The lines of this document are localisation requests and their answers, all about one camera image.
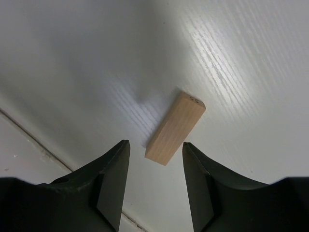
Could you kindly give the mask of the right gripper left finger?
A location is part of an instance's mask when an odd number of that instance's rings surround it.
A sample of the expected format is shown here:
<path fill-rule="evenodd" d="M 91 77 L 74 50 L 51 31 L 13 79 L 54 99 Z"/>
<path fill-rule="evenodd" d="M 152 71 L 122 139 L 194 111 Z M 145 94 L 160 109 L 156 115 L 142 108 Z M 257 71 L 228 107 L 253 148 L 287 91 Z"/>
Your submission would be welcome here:
<path fill-rule="evenodd" d="M 130 143 L 47 184 L 0 180 L 3 232 L 116 232 L 126 188 Z"/>

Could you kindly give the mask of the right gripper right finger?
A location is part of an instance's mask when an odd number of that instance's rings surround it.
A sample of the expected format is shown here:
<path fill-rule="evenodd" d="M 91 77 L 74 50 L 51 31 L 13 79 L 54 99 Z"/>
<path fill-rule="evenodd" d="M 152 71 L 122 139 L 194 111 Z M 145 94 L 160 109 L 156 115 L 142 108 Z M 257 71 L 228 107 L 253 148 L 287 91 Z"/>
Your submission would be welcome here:
<path fill-rule="evenodd" d="M 265 184 L 212 160 L 184 143 L 183 168 L 196 232 L 306 232 L 309 180 Z"/>

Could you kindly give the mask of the wood block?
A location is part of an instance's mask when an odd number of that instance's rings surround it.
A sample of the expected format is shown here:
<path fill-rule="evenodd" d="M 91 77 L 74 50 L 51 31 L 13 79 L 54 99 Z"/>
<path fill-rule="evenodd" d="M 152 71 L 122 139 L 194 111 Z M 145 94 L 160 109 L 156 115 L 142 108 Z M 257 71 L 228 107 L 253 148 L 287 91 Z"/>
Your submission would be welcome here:
<path fill-rule="evenodd" d="M 181 92 L 150 139 L 145 157 L 167 165 L 205 111 L 203 101 Z"/>

